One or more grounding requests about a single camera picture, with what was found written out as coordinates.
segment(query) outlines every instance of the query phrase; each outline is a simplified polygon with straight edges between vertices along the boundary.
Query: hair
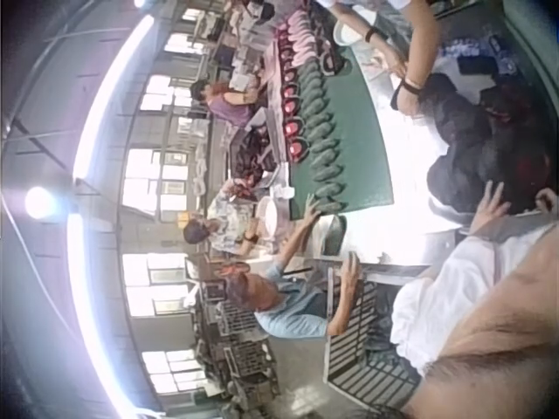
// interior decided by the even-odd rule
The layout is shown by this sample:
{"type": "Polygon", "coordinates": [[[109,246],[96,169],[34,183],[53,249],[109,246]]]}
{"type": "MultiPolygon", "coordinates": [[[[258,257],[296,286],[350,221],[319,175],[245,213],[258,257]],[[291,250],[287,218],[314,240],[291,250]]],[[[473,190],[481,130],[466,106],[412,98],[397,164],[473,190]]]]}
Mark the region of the hair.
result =
{"type": "Polygon", "coordinates": [[[226,278],[227,299],[235,306],[249,308],[248,278],[241,271],[236,271],[226,278]]]}
{"type": "MultiPolygon", "coordinates": [[[[207,79],[200,79],[192,83],[192,85],[190,85],[190,97],[198,102],[205,102],[208,98],[206,98],[204,94],[204,89],[209,84],[210,81],[207,79]]],[[[229,88],[229,83],[226,81],[212,84],[211,91],[212,94],[234,92],[234,90],[229,88]]]]}
{"type": "Polygon", "coordinates": [[[207,79],[197,80],[190,85],[190,97],[198,102],[204,102],[204,89],[210,82],[207,79]]]}
{"type": "Polygon", "coordinates": [[[352,412],[344,419],[413,419],[411,416],[405,414],[403,411],[374,404],[371,406],[372,410],[361,410],[352,412]]]}
{"type": "Polygon", "coordinates": [[[198,244],[210,236],[208,228],[198,220],[190,220],[183,229],[183,237],[188,244],[198,244]]]}

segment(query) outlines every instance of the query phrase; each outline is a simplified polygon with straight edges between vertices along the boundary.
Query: woman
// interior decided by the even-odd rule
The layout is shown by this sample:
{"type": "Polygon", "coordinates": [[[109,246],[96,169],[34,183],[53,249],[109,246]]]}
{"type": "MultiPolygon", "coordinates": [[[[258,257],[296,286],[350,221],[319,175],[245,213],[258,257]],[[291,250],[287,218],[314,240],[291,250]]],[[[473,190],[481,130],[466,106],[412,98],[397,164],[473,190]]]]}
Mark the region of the woman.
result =
{"type": "Polygon", "coordinates": [[[244,93],[236,92],[229,88],[227,82],[212,85],[203,79],[190,86],[190,96],[205,103],[218,118],[235,127],[244,127],[254,115],[259,90],[256,86],[249,86],[244,93]]]}
{"type": "MultiPolygon", "coordinates": [[[[437,57],[440,29],[426,0],[316,0],[330,10],[341,22],[359,33],[367,43],[377,48],[385,57],[389,68],[402,80],[397,96],[397,108],[405,115],[419,111],[418,95],[431,73],[437,57]],[[346,4],[359,4],[378,11],[373,28],[346,4]],[[402,38],[410,44],[409,63],[404,63],[400,52],[386,43],[380,31],[387,31],[397,44],[402,38]]],[[[406,52],[407,45],[400,49],[406,52]]]]}
{"type": "Polygon", "coordinates": [[[259,222],[252,216],[252,206],[230,202],[238,188],[248,185],[242,179],[228,180],[208,208],[208,217],[195,218],[183,230],[188,244],[210,240],[211,247],[233,255],[247,256],[259,240],[259,222]]]}

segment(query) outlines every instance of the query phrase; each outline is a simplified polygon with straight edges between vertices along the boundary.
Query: light blue shirt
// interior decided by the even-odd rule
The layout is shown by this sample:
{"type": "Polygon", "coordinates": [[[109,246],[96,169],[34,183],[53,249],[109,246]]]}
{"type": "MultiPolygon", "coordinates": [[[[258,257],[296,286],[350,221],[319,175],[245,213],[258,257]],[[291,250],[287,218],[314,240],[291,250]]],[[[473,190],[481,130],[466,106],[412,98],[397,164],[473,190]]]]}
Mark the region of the light blue shirt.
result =
{"type": "Polygon", "coordinates": [[[285,295],[283,302],[273,309],[254,313],[267,333],[285,339],[326,336],[328,321],[323,317],[326,315],[326,299],[320,295],[323,292],[319,288],[306,281],[293,283],[284,279],[283,271],[276,264],[268,270],[266,278],[273,281],[279,292],[285,295]]]}

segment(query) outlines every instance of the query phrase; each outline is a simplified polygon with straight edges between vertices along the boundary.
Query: wire rack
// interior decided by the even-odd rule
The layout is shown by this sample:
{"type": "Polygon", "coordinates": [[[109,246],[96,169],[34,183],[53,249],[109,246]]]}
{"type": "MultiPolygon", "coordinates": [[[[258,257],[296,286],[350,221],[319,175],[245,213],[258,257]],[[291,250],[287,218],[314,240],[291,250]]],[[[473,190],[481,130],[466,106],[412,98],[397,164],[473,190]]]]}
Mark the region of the wire rack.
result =
{"type": "Polygon", "coordinates": [[[237,343],[224,348],[224,354],[234,377],[264,373],[275,362],[268,340],[237,343]]]}
{"type": "Polygon", "coordinates": [[[217,304],[217,327],[222,336],[249,332],[259,328],[253,312],[241,310],[229,301],[217,304]]]}
{"type": "MultiPolygon", "coordinates": [[[[329,337],[324,360],[324,381],[365,409],[381,404],[397,408],[404,404],[418,384],[400,364],[366,361],[365,341],[376,313],[377,284],[361,282],[348,330],[329,337]]],[[[340,299],[340,278],[328,268],[328,317],[340,299]]]]}

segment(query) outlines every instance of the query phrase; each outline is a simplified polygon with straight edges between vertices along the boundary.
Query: hand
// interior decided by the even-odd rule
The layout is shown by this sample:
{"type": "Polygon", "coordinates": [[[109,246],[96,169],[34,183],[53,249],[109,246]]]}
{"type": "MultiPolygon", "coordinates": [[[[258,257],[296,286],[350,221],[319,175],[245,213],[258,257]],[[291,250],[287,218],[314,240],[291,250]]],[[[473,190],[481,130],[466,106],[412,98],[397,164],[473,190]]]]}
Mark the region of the hand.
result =
{"type": "Polygon", "coordinates": [[[415,116],[419,113],[419,98],[416,94],[408,92],[400,87],[397,97],[398,111],[407,116],[415,116]]]}
{"type": "Polygon", "coordinates": [[[357,287],[357,281],[361,275],[361,266],[359,265],[359,258],[351,251],[349,257],[344,260],[342,265],[342,292],[353,294],[357,287]]]}
{"type": "Polygon", "coordinates": [[[305,216],[303,217],[303,223],[305,227],[313,225],[313,223],[318,220],[321,216],[320,211],[316,210],[319,202],[314,199],[313,194],[307,196],[307,203],[305,205],[305,216]]]}
{"type": "Polygon", "coordinates": [[[559,211],[559,196],[550,188],[542,189],[535,196],[535,205],[543,214],[556,214],[559,211]]]}
{"type": "Polygon", "coordinates": [[[241,188],[248,189],[248,183],[245,179],[228,179],[224,185],[224,191],[227,193],[233,192],[235,187],[240,186],[241,188]]]}
{"type": "Polygon", "coordinates": [[[400,52],[389,46],[386,51],[383,52],[383,55],[390,72],[393,72],[400,79],[403,79],[405,77],[407,65],[400,55],[400,52]]]}
{"type": "Polygon", "coordinates": [[[484,225],[507,214],[507,211],[510,208],[510,203],[500,203],[504,188],[505,183],[499,183],[494,195],[491,196],[493,182],[489,181],[486,184],[486,191],[483,198],[481,198],[478,210],[476,211],[472,225],[470,226],[470,234],[476,233],[484,225]]]}

